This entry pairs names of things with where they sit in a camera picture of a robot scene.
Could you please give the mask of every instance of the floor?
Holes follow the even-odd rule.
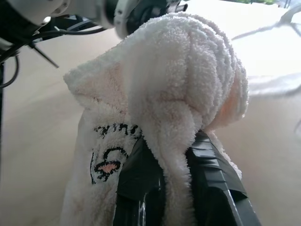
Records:
[[[113,32],[39,44],[59,69],[28,48],[21,51],[20,76],[5,90],[1,226],[58,225],[82,112],[62,75],[116,45],[119,39]],[[14,62],[6,66],[9,77]],[[300,112],[301,96],[253,98],[242,121],[217,131],[243,171],[244,185],[263,226],[301,222],[301,139],[294,134]]]

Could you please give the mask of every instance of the white towel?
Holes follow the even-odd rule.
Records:
[[[195,224],[184,154],[198,130],[241,177],[213,131],[243,117],[247,78],[213,22],[185,13],[152,19],[65,81],[85,110],[61,225],[111,225],[118,175],[141,131],[166,177],[166,226]]]

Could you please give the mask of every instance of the embroidered design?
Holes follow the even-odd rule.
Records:
[[[127,150],[129,153],[132,151],[130,142],[135,144],[134,140],[138,139],[141,135],[141,131],[136,125],[128,126],[126,124],[112,124],[104,127],[97,127],[94,129],[96,133],[99,134],[100,138],[104,139],[106,135],[112,134],[114,136],[114,132],[122,133],[123,137],[129,137],[127,140],[129,143],[127,147],[130,150]],[[90,163],[90,176],[92,180],[92,184],[96,184],[98,182],[106,182],[110,175],[117,173],[125,163],[128,158],[127,152],[123,147],[117,146],[108,148],[102,155],[100,150],[97,148],[92,149],[92,159]]]

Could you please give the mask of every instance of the black wire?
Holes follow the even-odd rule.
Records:
[[[0,56],[0,64],[2,62],[4,62],[5,60],[7,60],[12,55],[14,55],[22,46],[28,45],[29,43],[31,43],[32,41],[34,41],[36,39],[45,38],[45,37],[48,37],[48,36],[96,34],[96,33],[99,33],[99,32],[103,32],[105,30],[106,30],[105,28],[101,27],[101,28],[98,28],[98,29],[94,29],[94,30],[90,30],[90,31],[84,31],[84,32],[59,30],[59,31],[49,31],[49,32],[43,32],[43,33],[40,33],[40,34],[36,34],[36,35],[33,35],[32,37],[30,37],[30,39],[24,40],[22,43],[16,44],[16,45],[12,46],[10,49],[8,49],[7,51],[5,51]]]
[[[20,62],[19,62],[19,56],[18,55],[15,56],[15,60],[16,60],[16,70],[15,70],[14,76],[7,83],[1,84],[0,89],[3,89],[5,87],[11,85],[16,80],[16,78],[18,77],[19,69],[20,69]]]

